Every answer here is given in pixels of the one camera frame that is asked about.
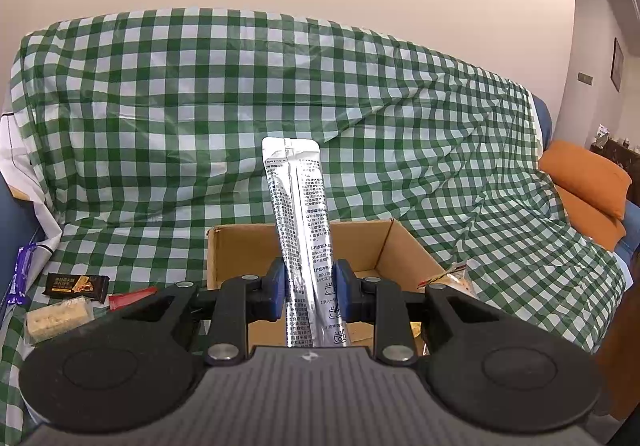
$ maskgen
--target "dark wooden cabinet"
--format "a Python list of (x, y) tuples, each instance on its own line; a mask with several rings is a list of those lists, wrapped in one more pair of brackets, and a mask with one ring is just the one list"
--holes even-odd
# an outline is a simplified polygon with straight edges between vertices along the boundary
[(626, 192), (626, 198), (636, 206), (640, 206), (640, 153), (635, 153), (610, 139), (603, 149), (591, 146), (591, 152), (606, 157), (622, 167), (631, 177), (631, 186)]

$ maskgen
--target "wooden floor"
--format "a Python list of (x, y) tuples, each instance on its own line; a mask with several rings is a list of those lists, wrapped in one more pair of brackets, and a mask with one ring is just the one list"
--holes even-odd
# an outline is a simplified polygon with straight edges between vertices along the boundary
[(611, 400), (610, 414), (627, 418), (640, 402), (640, 261), (634, 261), (635, 284), (622, 298), (596, 363), (603, 373)]

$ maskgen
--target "purple snack wrapper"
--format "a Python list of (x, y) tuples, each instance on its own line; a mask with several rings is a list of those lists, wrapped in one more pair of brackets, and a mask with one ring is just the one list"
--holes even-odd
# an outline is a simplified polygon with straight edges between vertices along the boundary
[(14, 277), (11, 281), (9, 294), (6, 297), (7, 306), (23, 305), (27, 302), (27, 297), (25, 295), (27, 290), (27, 276), (29, 274), (29, 267), (31, 266), (33, 251), (37, 247), (37, 244), (32, 243), (18, 249), (18, 258), (15, 261)]

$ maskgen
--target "black snack package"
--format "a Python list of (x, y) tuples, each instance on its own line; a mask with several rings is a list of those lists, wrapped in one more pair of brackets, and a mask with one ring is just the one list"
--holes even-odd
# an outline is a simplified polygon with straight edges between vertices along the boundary
[(63, 275), (49, 273), (44, 294), (56, 299), (86, 296), (104, 303), (109, 287), (109, 277), (103, 275)]

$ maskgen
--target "silver foil packet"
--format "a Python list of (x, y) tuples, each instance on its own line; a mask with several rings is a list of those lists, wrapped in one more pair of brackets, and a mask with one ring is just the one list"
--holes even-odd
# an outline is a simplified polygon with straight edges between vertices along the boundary
[(287, 346), (348, 346), (332, 279), (318, 144), (311, 139), (265, 137), (262, 160), (287, 266)]

